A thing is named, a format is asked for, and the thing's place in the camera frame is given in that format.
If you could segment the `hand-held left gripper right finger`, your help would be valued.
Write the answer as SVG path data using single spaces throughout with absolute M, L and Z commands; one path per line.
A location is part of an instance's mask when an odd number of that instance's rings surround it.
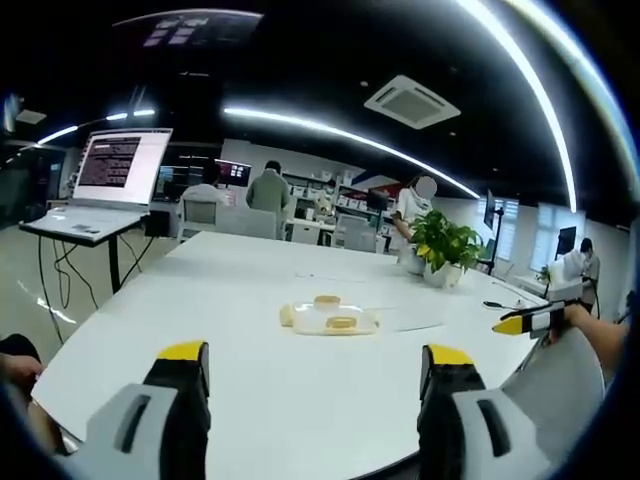
M 501 389 L 488 389 L 464 352 L 428 344 L 420 376 L 421 479 L 540 479 L 546 456 L 533 422 Z

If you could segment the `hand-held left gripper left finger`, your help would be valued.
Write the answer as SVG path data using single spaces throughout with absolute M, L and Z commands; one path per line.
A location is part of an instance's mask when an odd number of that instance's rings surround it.
M 211 426 L 209 344 L 162 350 L 87 424 L 83 472 L 91 479 L 204 479 Z

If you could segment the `person's right hand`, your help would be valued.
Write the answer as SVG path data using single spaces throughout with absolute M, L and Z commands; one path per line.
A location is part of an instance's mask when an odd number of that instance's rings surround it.
M 591 345 L 594 345 L 599 327 L 599 321 L 583 305 L 568 304 L 553 312 L 547 343 L 555 344 L 568 330 L 576 329 Z

